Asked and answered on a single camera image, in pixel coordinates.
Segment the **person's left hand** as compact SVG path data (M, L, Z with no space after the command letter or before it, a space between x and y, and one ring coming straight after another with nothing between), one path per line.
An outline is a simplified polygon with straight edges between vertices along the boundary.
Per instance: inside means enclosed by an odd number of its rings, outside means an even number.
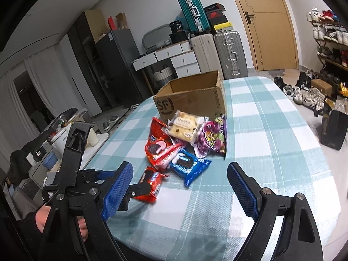
M43 205L35 214L36 226L38 227L41 233L43 233L44 231L44 226L46 224L50 210L51 210L50 206ZM85 242L89 235L85 218L83 218L82 216L78 216L77 218L78 218L78 224L79 224L81 237L83 238L83 242Z

